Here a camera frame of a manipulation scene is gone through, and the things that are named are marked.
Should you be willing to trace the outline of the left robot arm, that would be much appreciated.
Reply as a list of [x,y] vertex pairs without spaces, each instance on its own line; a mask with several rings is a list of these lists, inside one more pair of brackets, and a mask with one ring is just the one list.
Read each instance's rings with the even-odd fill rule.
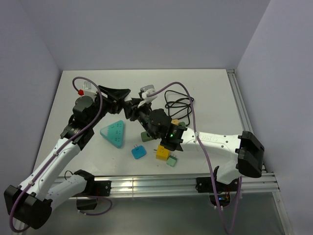
[[111,89],[103,86],[75,101],[68,125],[60,134],[56,145],[45,160],[17,187],[10,185],[4,192],[9,225],[12,231],[14,219],[27,227],[40,228],[52,211],[77,194],[90,196],[95,191],[94,175],[78,170],[57,186],[53,183],[66,165],[78,155],[94,135],[94,126],[107,114],[118,114],[123,108],[129,89]]

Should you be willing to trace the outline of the green power strip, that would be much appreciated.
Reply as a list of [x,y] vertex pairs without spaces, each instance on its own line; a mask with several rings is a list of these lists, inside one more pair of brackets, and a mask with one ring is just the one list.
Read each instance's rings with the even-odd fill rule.
[[[178,123],[176,123],[176,125],[182,126],[182,127],[187,127],[185,122],[178,122]],[[141,137],[141,141],[142,142],[148,142],[148,141],[152,141],[153,140],[153,138],[151,138],[147,134],[147,132],[141,132],[140,137]]]

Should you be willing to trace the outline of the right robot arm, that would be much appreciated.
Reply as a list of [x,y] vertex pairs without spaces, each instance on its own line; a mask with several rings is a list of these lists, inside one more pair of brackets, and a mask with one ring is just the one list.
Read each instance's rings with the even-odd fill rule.
[[241,176],[262,176],[265,148],[250,131],[240,135],[218,135],[197,132],[175,125],[163,109],[152,109],[150,104],[132,98],[122,104],[126,119],[139,121],[148,136],[160,140],[160,145],[170,151],[205,150],[207,155],[220,155],[228,161],[216,167],[212,178],[215,190],[224,190]]

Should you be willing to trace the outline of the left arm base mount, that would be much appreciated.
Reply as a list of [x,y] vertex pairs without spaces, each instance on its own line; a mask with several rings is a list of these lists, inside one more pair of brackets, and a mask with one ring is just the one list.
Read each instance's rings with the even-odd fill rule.
[[101,202],[109,203],[109,208],[103,213],[108,212],[112,207],[112,201],[109,199],[112,182],[110,180],[94,181],[87,191],[74,195],[76,198],[76,208],[78,212],[86,215],[100,215],[101,212],[93,212]]

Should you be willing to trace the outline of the small orange plug adapter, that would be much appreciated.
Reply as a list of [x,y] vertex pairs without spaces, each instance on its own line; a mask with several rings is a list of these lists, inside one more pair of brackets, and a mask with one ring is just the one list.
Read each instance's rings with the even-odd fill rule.
[[171,121],[171,123],[174,124],[174,125],[179,125],[179,120],[178,119],[173,119]]

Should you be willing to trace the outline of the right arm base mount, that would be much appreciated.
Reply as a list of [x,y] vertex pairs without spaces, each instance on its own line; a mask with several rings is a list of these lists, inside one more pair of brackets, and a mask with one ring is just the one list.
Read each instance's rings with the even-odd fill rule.
[[[217,172],[219,167],[215,167],[213,171],[218,201],[220,206],[225,208],[228,207],[232,203],[231,192],[237,193],[239,178],[234,179],[230,184],[226,185],[217,181]],[[197,177],[196,178],[196,186],[195,189],[198,193],[211,193],[209,196],[211,204],[216,207],[216,199],[214,196],[213,184],[211,181],[211,177]]]

